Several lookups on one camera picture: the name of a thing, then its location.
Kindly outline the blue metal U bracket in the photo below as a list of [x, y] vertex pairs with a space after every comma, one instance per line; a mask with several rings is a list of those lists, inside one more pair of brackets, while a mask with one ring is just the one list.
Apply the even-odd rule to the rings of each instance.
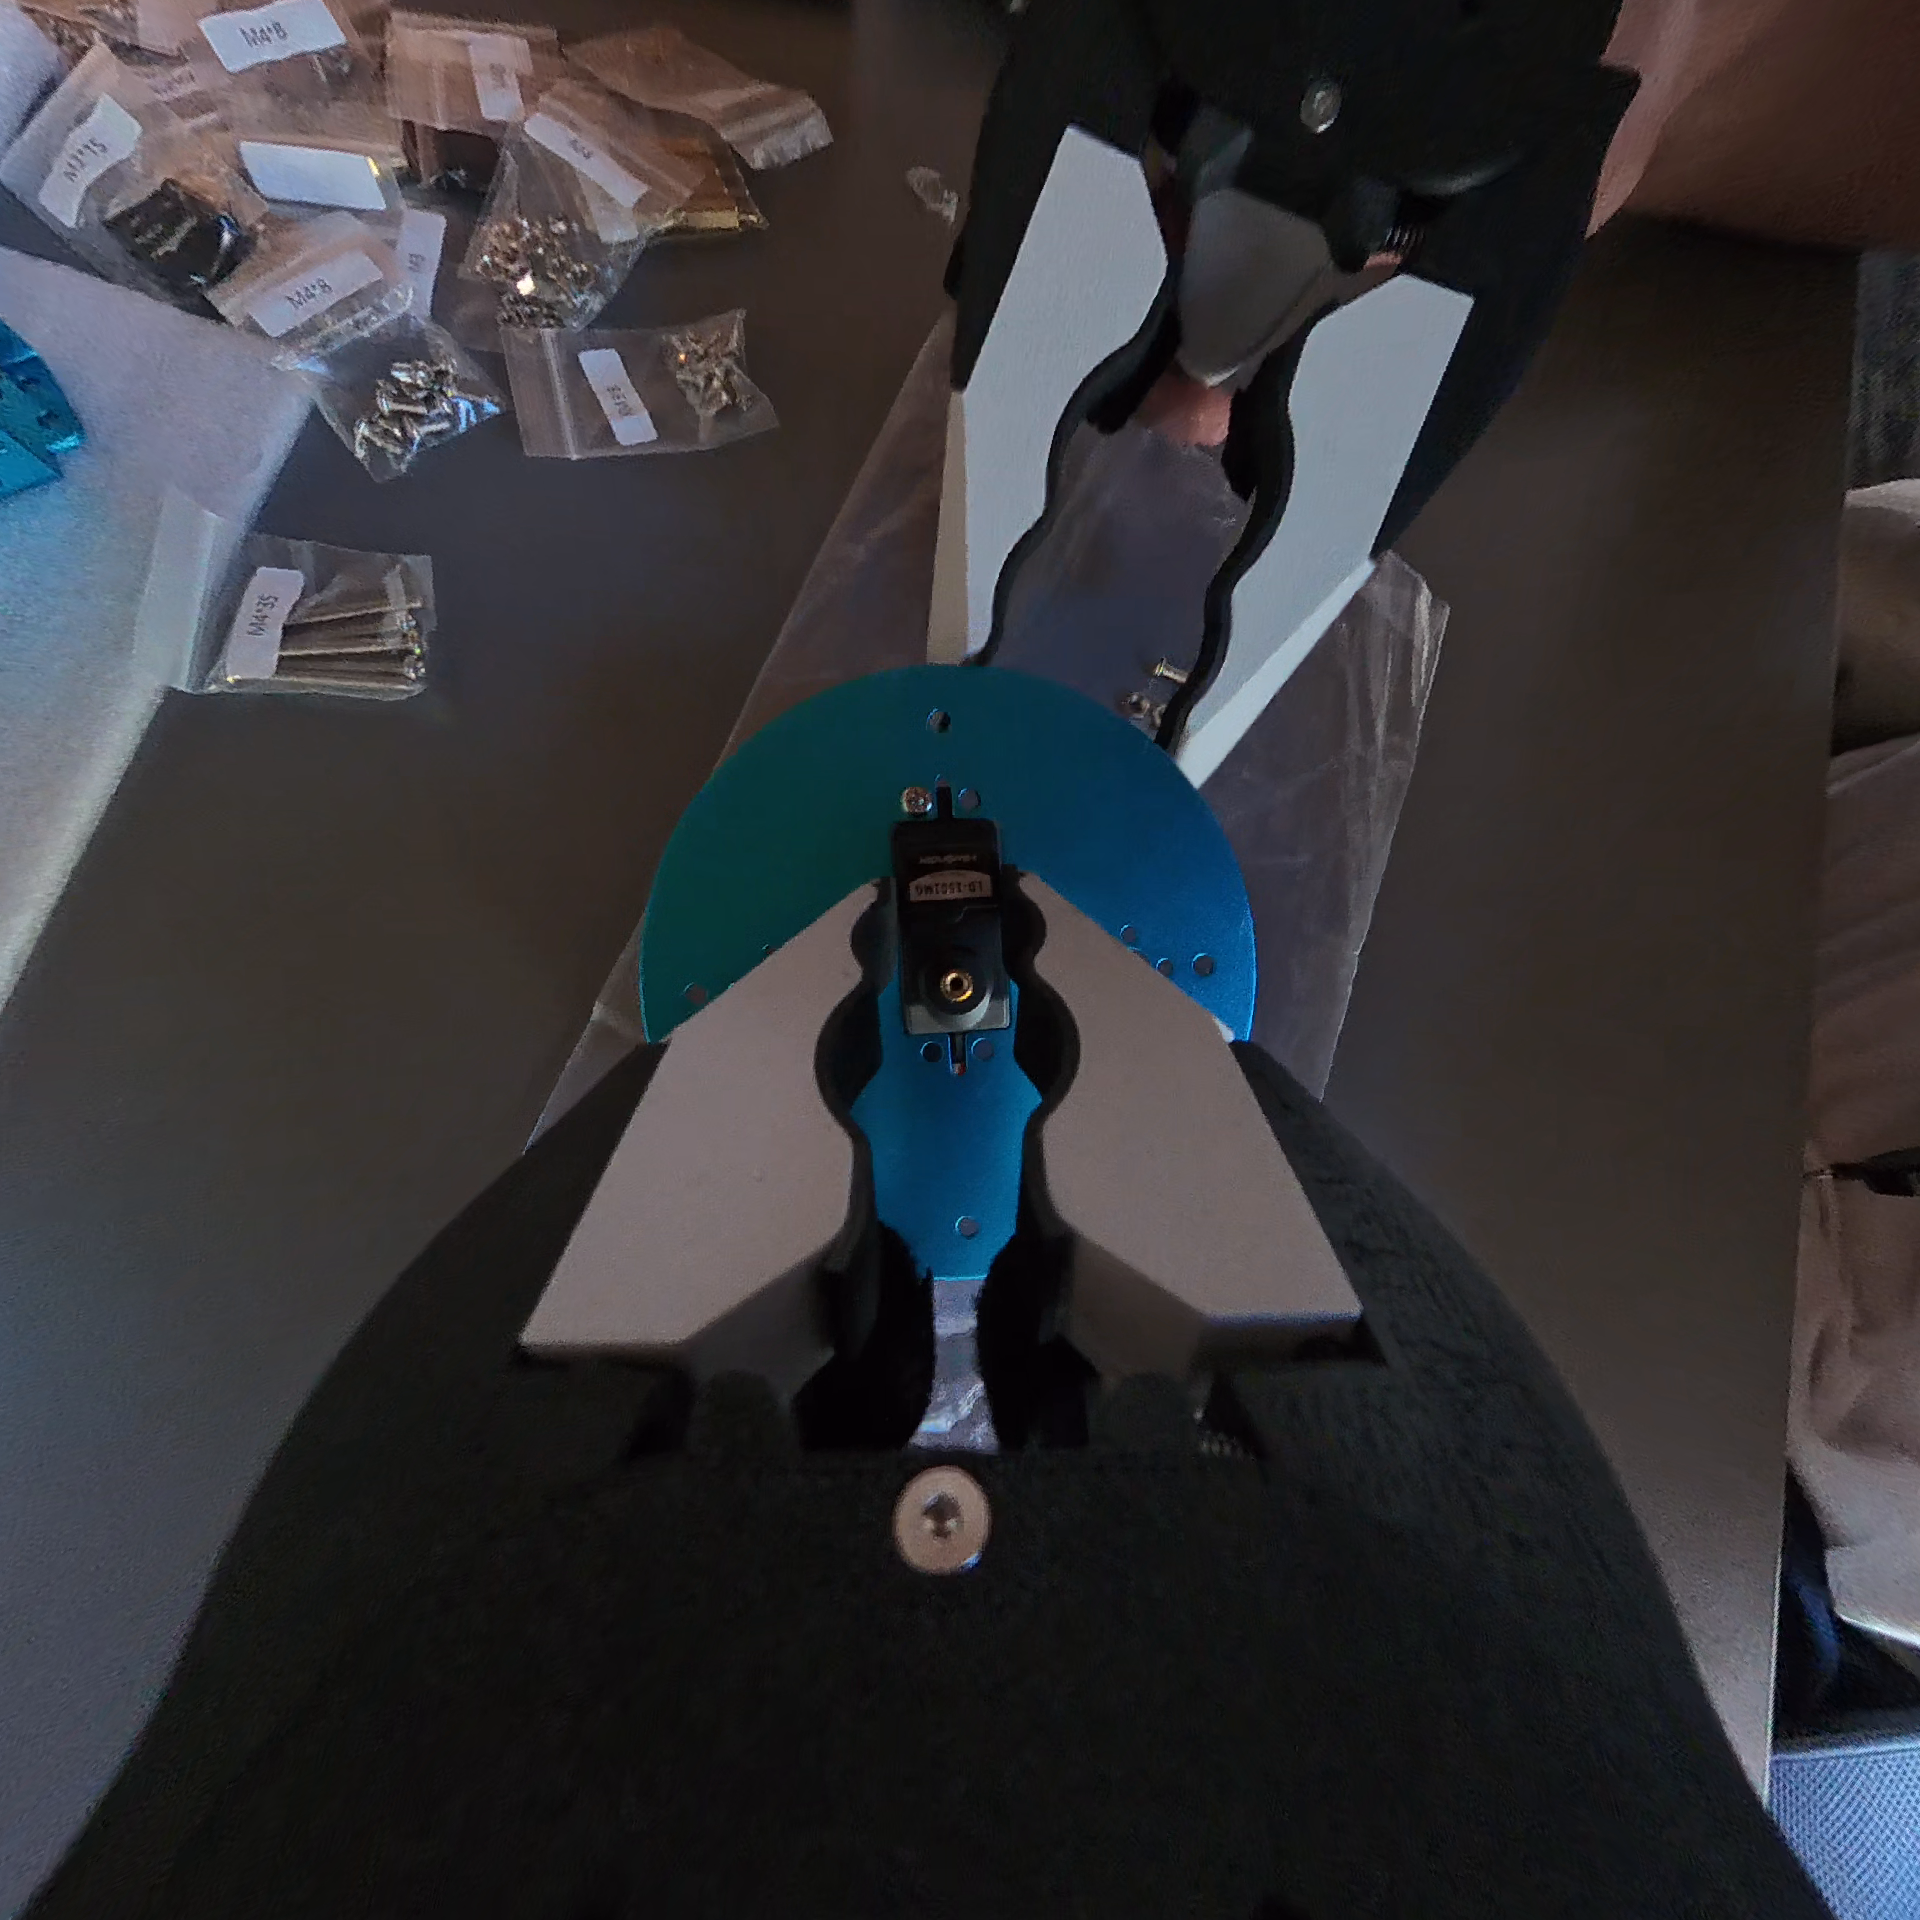
[[84, 444], [78, 412], [50, 362], [3, 324], [3, 499], [59, 484]]

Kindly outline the dark grey desk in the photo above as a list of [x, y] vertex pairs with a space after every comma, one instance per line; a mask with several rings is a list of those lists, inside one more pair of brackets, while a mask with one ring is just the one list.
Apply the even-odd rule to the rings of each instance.
[[[941, 314], [996, 64], [965, 4], [662, 4], [812, 92], [748, 311], [779, 426], [378, 487], [322, 423], [263, 521], [413, 548], [435, 685], [169, 696], [3, 1023], [3, 1904], [136, 1732], [286, 1420], [528, 1138]], [[1452, 603], [1328, 1085], [1502, 1284], [1662, 1559], [1740, 1760], [1773, 1569], [1855, 262], [1611, 224], [1406, 538]]]

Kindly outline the blue round metal plate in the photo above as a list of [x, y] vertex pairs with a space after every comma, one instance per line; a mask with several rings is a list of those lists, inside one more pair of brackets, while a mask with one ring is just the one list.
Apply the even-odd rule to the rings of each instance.
[[[1254, 1035], [1256, 931], [1229, 836], [1136, 725], [1013, 670], [907, 667], [829, 685], [729, 753], [671, 829], [638, 947], [646, 1041], [669, 1041], [863, 881], [892, 876], [907, 789], [948, 789], [999, 851]], [[880, 1064], [853, 1104], [878, 1219], [935, 1280], [984, 1280], [1014, 1231], [1037, 1091], [1013, 1037], [962, 1070], [878, 996]]]

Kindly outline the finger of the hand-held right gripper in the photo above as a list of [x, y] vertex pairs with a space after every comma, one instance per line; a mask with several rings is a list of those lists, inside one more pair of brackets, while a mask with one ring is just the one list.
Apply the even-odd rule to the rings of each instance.
[[1474, 298], [1390, 278], [1313, 319], [1237, 396], [1254, 494], [1204, 587], [1203, 644], [1160, 742], [1204, 784], [1379, 569], [1387, 506]]
[[1145, 373], [1178, 280], [1141, 154], [1074, 124], [1031, 197], [977, 185], [962, 240], [927, 610], [942, 667], [999, 653], [1074, 439]]

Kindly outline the black servo motor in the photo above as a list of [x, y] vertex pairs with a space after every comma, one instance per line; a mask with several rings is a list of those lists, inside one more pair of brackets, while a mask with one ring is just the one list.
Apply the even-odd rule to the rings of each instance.
[[1014, 992], [1001, 960], [1001, 851], [987, 818], [892, 829], [902, 1024], [916, 1041], [1001, 1031]]

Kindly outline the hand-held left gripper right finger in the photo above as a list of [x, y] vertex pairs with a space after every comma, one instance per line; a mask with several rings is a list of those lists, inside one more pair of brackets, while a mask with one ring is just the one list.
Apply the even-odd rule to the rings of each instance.
[[1225, 1024], [1018, 873], [1005, 1339], [1350, 1339], [1359, 1291]]

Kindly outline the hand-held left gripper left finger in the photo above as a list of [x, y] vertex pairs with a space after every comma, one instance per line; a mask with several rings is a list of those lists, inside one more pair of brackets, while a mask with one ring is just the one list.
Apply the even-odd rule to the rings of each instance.
[[859, 1354], [878, 1326], [875, 1149], [892, 902], [859, 881], [662, 1043], [525, 1354]]

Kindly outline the clear plastic bag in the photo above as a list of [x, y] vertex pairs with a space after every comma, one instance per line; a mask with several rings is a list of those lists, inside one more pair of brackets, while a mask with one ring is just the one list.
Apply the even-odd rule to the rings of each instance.
[[[892, 455], [930, 444], [930, 362], [913, 370], [902, 412], [913, 434], [880, 438], [853, 497], [853, 509], [865, 509], [847, 524], [853, 556], [829, 553], [829, 590], [803, 598], [801, 632], [779, 639], [729, 753], [829, 685], [923, 667], [903, 664], [896, 619], [878, 632], [829, 628], [831, 615], [892, 610], [875, 587], [916, 583], [896, 545], [910, 519], [878, 519], [878, 506]], [[1040, 583], [1018, 593], [1014, 645], [999, 670], [1084, 691], [1148, 734], [1148, 725], [1121, 710], [1121, 699], [1148, 691], [1161, 702], [1178, 690], [1148, 672], [1156, 659], [1190, 667], [1195, 657], [1195, 644], [1175, 630], [1173, 587], [1195, 583], [1197, 565], [1222, 557], [1235, 533], [1237, 509], [1203, 455], [1148, 451], [1141, 430], [1074, 455], [1063, 561], [1046, 557]], [[1446, 610], [1422, 582], [1384, 557], [1211, 779], [1195, 784], [1237, 858], [1256, 931], [1254, 1035], [1230, 1037], [1241, 1067], [1254, 1067], [1264, 1052], [1307, 1091], [1325, 1085], [1421, 744], [1442, 622]], [[1001, 960], [1014, 1013], [1018, 873], [1001, 854]], [[1014, 1049], [1014, 1014], [1001, 1035]], [[987, 1037], [937, 1043], [962, 1070], [971, 1043]], [[796, 1404], [803, 1429], [829, 1445], [888, 1445], [913, 1432], [921, 1445], [941, 1448], [1014, 1448], [1079, 1441], [1093, 1393], [1136, 1378], [1161, 1393], [1178, 1386], [1197, 1425], [1222, 1425], [1225, 1416], [1211, 1411], [1225, 1397], [1222, 1378], [1351, 1358], [1360, 1349], [1360, 1321], [1350, 1339], [1005, 1339], [1005, 1244], [984, 1280], [935, 1280], [878, 1225], [878, 1326], [859, 1354], [548, 1358], [640, 1361], [685, 1383], [753, 1373]]]

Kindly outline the white foam sheet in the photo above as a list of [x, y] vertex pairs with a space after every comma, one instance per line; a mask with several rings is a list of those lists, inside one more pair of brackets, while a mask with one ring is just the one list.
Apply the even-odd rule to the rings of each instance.
[[3, 324], [78, 414], [62, 475], [3, 499], [3, 996], [160, 699], [136, 603], [162, 499], [251, 519], [307, 422], [233, 327], [3, 248]]

